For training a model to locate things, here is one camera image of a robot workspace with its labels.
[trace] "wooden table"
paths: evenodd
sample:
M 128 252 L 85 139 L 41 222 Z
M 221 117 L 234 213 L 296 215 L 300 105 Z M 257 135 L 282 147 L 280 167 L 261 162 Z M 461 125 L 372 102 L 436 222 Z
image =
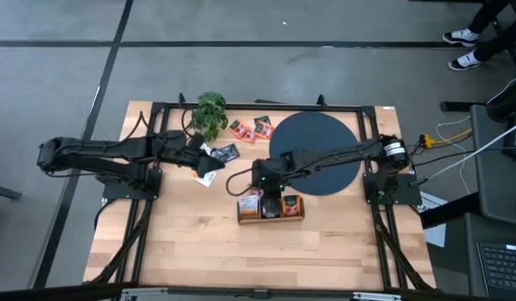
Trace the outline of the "wooden table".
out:
M 149 117 L 151 102 L 131 101 L 120 138 L 135 124 L 139 112 Z M 182 110 L 171 110 L 169 129 L 181 128 Z M 227 110 L 230 121 L 249 125 L 269 115 L 277 125 L 294 111 Z M 359 139 L 354 113 L 325 113 L 345 123 Z M 380 133 L 400 136 L 395 109 L 376 107 Z M 370 124 L 366 118 L 370 137 Z M 141 125 L 135 136 L 144 135 Z M 235 143 L 241 156 L 219 171 L 210 187 L 191 179 L 193 171 L 161 164 L 164 172 L 159 198 L 154 202 L 140 284 L 155 286 L 381 290 L 376 235 L 365 203 L 361 174 L 332 196 L 303 195 L 302 222 L 274 222 L 239 226 L 237 198 L 226 193 L 226 179 L 249 168 L 257 158 L 268 158 L 268 140 L 254 144 L 222 131 L 211 147 Z M 230 182 L 233 191 L 248 186 L 250 174 Z M 287 194 L 297 193 L 288 188 Z M 100 216 L 84 280 L 97 276 L 122 243 L 130 201 L 117 201 Z M 395 206 L 401 249 L 424 280 L 435 286 L 427 245 L 418 215 L 407 206 Z M 398 286 L 395 262 L 387 250 L 391 281 Z M 135 257 L 131 250 L 125 273 Z

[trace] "gray floor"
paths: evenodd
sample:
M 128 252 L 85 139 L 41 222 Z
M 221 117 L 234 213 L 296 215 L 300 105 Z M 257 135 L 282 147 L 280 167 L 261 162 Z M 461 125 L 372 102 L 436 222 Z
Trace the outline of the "gray floor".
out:
M 125 0 L 0 0 L 0 39 L 112 40 Z M 476 4 L 407 0 L 246 1 L 135 0 L 124 40 L 438 41 L 467 25 Z M 513 21 L 503 13 L 503 24 Z M 493 36 L 488 29 L 483 38 Z M 507 54 L 466 73 L 447 61 L 466 49 L 121 48 L 93 138 L 114 140 L 127 102 L 188 99 L 217 91 L 229 102 L 256 98 L 312 104 L 393 105 L 406 140 L 435 135 L 438 123 L 466 115 L 442 113 L 443 100 L 486 101 L 516 77 Z M 37 146 L 56 135 L 80 136 L 100 81 L 107 48 L 0 48 L 0 185 L 23 192 L 0 198 L 0 291 L 26 288 L 63 181 L 36 167 Z M 468 122 L 443 128 L 465 130 Z M 464 147 L 471 148 L 470 142 Z M 425 152 L 421 162 L 458 151 Z M 429 176 L 456 159 L 418 169 Z M 464 177 L 476 191 L 474 166 Z M 452 200 L 466 194 L 457 170 L 423 187 Z M 102 186 L 79 181 L 49 285 L 81 282 L 100 207 Z M 466 293 L 463 273 L 439 267 L 437 284 Z

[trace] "potted plant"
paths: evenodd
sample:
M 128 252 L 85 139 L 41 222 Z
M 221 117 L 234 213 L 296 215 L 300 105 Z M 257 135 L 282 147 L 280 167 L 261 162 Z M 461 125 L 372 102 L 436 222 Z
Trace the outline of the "potted plant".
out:
M 219 93 L 206 92 L 198 96 L 198 109 L 192 111 L 192 128 L 204 136 L 206 142 L 218 137 L 218 126 L 224 130 L 226 100 Z

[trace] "keyboard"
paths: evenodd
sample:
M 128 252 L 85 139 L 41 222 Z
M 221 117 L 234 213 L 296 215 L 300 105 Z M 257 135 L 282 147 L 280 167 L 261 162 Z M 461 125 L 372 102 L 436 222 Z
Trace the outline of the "keyboard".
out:
M 488 296 L 516 300 L 516 246 L 480 242 L 478 252 Z

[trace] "sneaker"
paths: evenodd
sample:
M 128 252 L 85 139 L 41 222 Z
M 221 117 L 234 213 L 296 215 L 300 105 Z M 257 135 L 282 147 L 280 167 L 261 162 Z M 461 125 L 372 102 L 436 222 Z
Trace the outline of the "sneaker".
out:
M 473 51 L 469 54 L 463 55 L 458 59 L 454 59 L 451 62 L 447 63 L 447 66 L 449 66 L 449 69 L 454 71 L 465 71 L 470 68 L 478 67 L 483 62 L 477 61 L 475 59 L 475 55 L 473 55 Z
M 457 30 L 452 33 L 444 33 L 442 40 L 449 44 L 460 43 L 464 47 L 473 47 L 478 42 L 480 34 L 472 33 L 469 29 Z

